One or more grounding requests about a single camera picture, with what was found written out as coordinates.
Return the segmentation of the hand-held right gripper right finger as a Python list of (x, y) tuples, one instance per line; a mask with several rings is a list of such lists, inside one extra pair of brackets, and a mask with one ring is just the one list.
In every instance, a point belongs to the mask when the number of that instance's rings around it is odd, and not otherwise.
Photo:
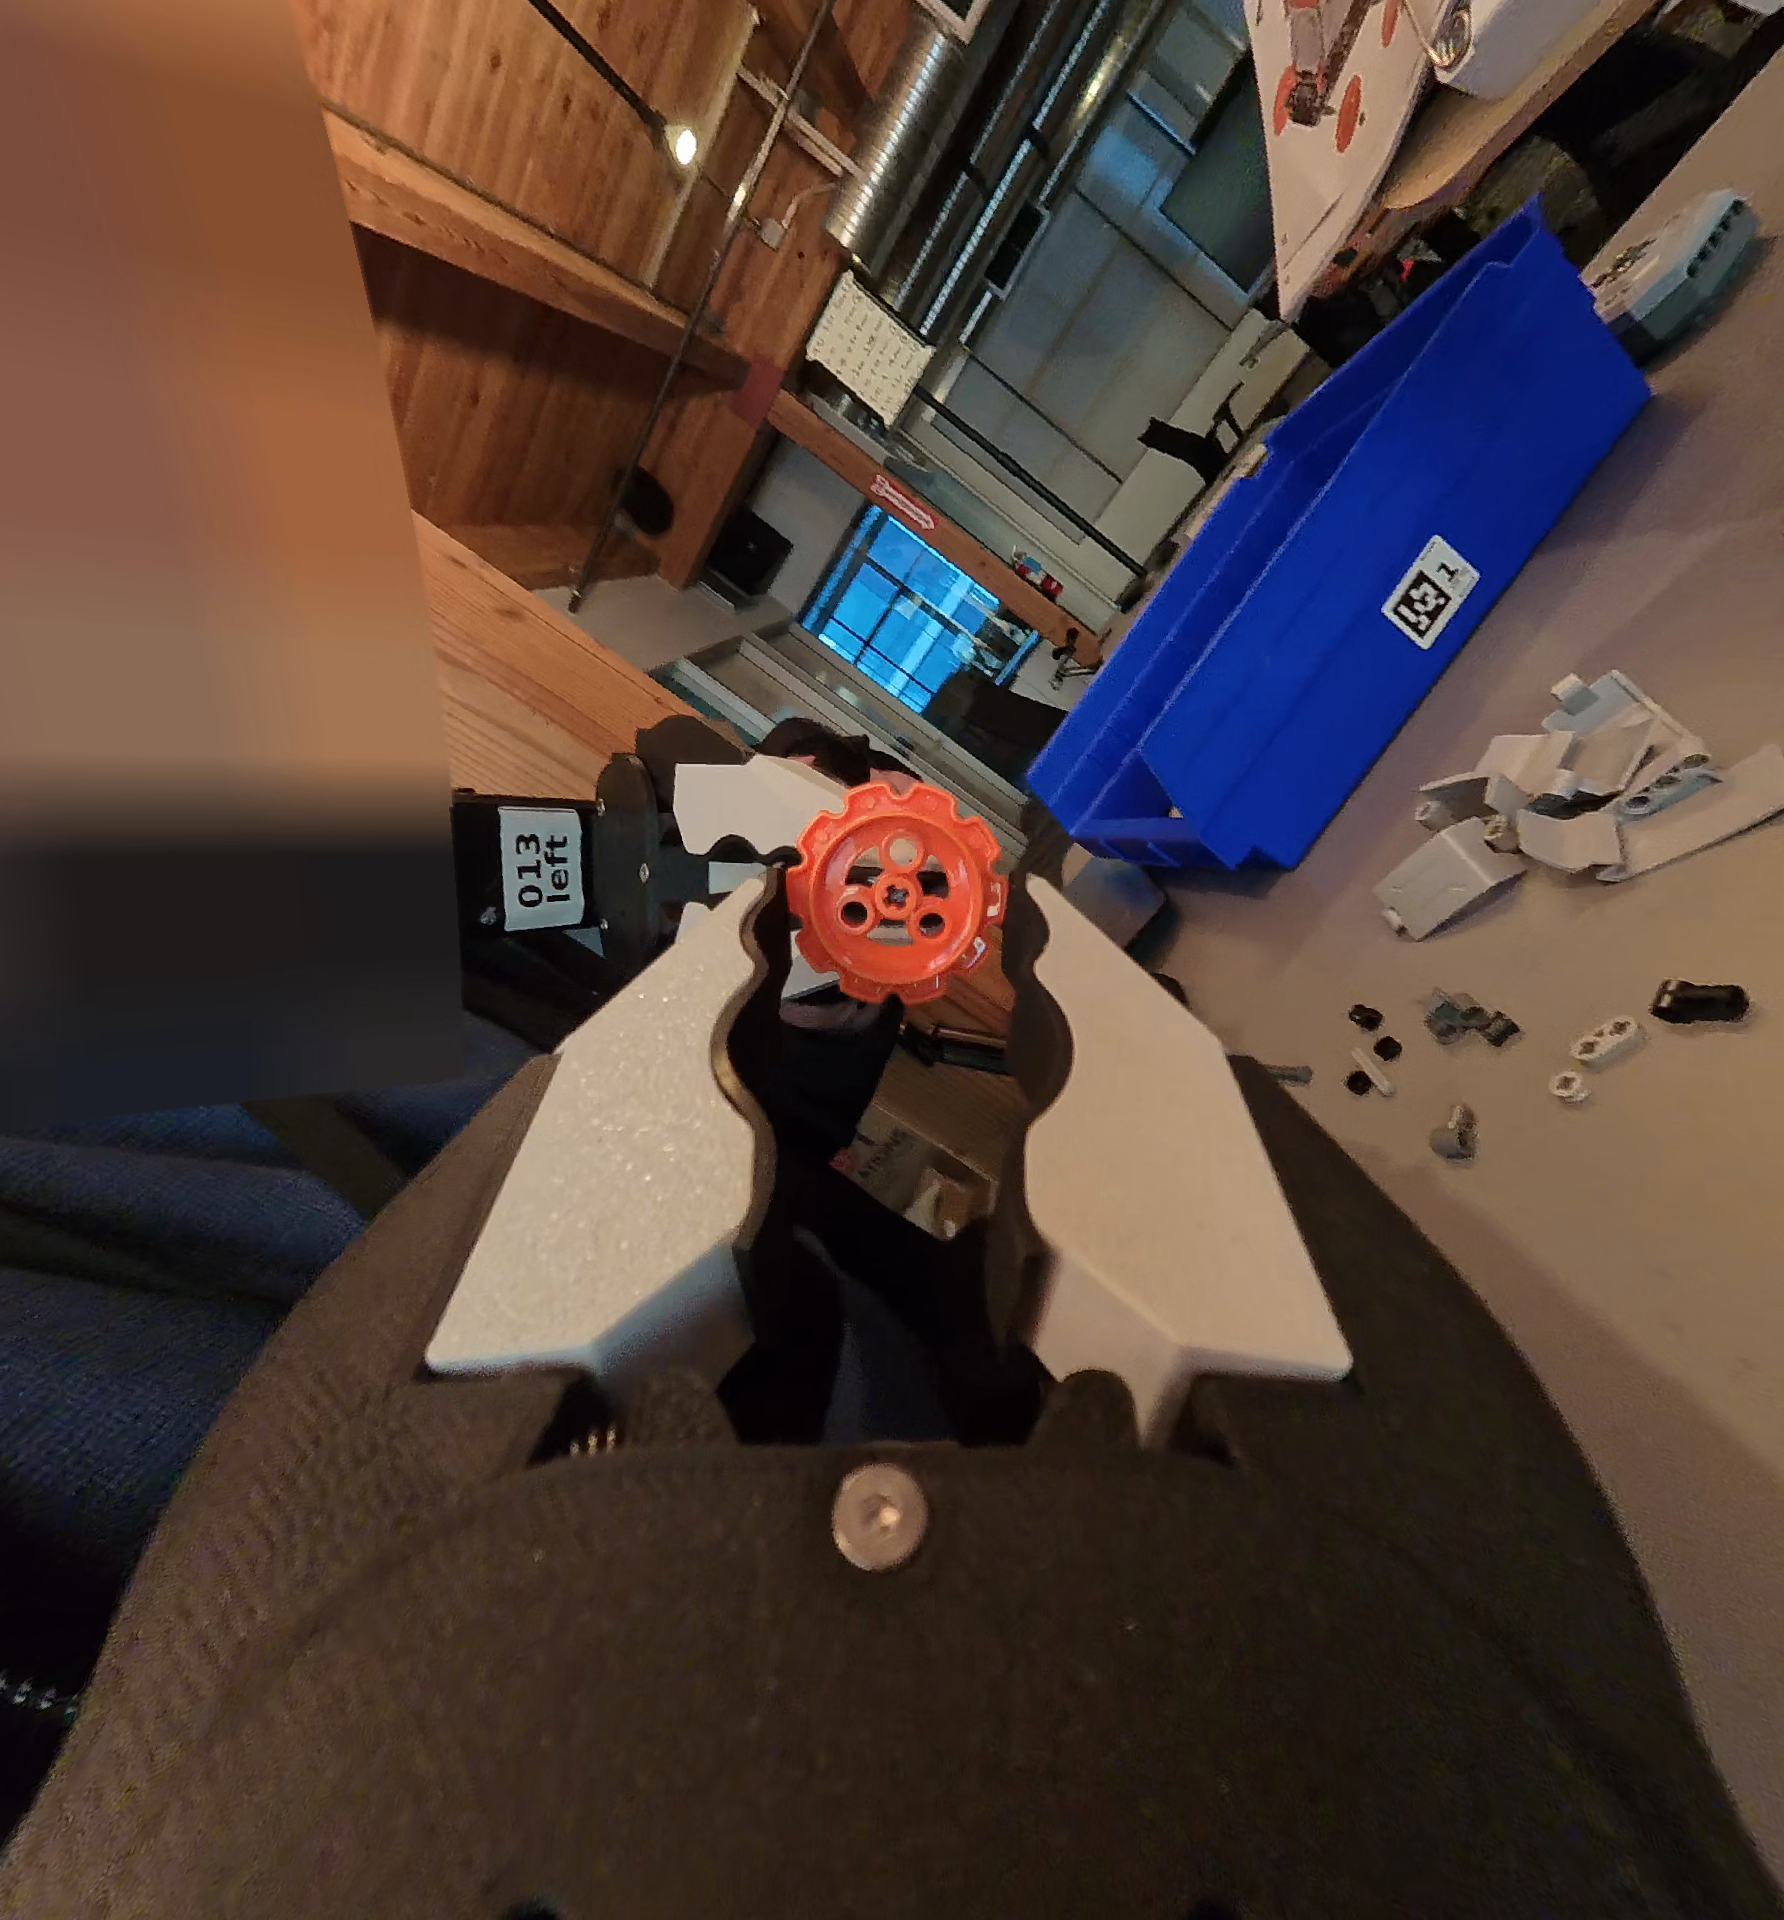
[(1352, 1357), (1226, 1046), (1045, 878), (1014, 883), (1014, 1336), (1063, 1382), (1339, 1382)]

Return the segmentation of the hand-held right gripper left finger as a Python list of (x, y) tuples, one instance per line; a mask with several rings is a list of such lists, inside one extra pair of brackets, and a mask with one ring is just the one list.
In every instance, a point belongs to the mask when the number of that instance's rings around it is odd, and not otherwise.
[(774, 903), (729, 895), (558, 1046), (425, 1348), (432, 1373), (713, 1386), (750, 1348), (740, 1262), (775, 1152), (733, 1036), (771, 973)]

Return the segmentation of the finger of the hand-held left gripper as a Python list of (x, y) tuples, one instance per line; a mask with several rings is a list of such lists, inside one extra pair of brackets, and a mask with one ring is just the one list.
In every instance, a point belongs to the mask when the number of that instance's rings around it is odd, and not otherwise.
[(723, 866), (794, 862), (807, 829), (823, 814), (841, 814), (851, 790), (794, 759), (752, 756), (740, 765), (678, 762), (672, 769), (672, 817), (689, 855), (723, 840), (750, 846), (719, 855)]

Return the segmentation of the small orange gear wheel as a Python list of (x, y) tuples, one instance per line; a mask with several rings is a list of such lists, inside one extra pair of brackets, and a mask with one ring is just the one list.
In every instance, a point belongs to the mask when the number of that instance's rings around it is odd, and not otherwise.
[(795, 850), (784, 883), (797, 955), (853, 999), (938, 999), (985, 961), (1001, 929), (1001, 842), (929, 783), (849, 790), (803, 829)]

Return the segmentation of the scattered small connector pins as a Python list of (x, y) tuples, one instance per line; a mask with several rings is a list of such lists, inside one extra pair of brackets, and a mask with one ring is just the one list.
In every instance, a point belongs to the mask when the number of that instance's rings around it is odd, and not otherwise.
[[(1372, 1044), (1350, 1051), (1350, 1066), (1341, 1077), (1341, 1087), (1352, 1098), (1393, 1098), (1398, 1092), (1387, 1066), (1405, 1054), (1405, 1044), (1387, 1034), (1377, 1008), (1360, 1002), (1349, 1012)], [(1478, 1037), (1493, 1048), (1504, 1048), (1524, 1034), (1524, 1026), (1504, 1009), (1482, 1005), (1473, 994), (1438, 993), (1424, 1005), (1424, 1026), (1432, 1042), (1451, 1046), (1466, 1037)], [(1625, 1062), (1633, 1053), (1646, 1044), (1646, 1027), (1635, 1015), (1615, 1015), (1581, 1034), (1568, 1051), (1568, 1066), (1555, 1072), (1548, 1084), (1548, 1095), (1562, 1105), (1584, 1105), (1595, 1098), (1595, 1079)], [(1448, 1113), (1432, 1127), (1430, 1152), (1450, 1163), (1468, 1163), (1476, 1158), (1480, 1145), (1480, 1127), (1476, 1109), (1464, 1102), (1448, 1108)]]

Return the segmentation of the person's blue sweater torso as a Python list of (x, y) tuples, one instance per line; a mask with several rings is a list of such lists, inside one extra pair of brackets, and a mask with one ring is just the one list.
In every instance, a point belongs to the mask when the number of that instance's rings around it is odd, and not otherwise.
[(0, 1134), (0, 1832), (202, 1438), (371, 1210), (520, 1065)]

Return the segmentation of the cluster of grey panel pieces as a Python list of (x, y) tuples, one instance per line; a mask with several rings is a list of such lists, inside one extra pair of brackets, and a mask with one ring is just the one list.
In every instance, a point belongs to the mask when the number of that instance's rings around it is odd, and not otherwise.
[(1783, 814), (1778, 745), (1722, 765), (1633, 676), (1570, 676), (1537, 732), (1497, 736), (1475, 769), (1419, 790), (1427, 838), (1377, 882), (1376, 905), (1423, 941), (1534, 869), (1622, 883)]

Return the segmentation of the blue storage bin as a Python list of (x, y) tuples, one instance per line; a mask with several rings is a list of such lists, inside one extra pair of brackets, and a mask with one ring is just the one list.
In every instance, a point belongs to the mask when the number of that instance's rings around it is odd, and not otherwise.
[(1275, 423), (1028, 792), (1140, 866), (1295, 867), (1649, 396), (1526, 203)]

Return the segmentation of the open instruction booklet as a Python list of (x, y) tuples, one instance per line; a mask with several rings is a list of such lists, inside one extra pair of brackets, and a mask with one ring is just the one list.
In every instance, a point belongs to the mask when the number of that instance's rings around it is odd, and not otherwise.
[(1275, 293), (1294, 321), (1376, 201), (1427, 88), (1469, 64), (1480, 2), (1244, 2)]

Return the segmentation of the small grey device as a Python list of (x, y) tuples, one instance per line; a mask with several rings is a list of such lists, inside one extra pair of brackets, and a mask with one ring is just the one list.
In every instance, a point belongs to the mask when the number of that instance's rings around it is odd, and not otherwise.
[(1581, 277), (1600, 321), (1645, 363), (1729, 291), (1757, 232), (1759, 215), (1743, 192), (1712, 189)]

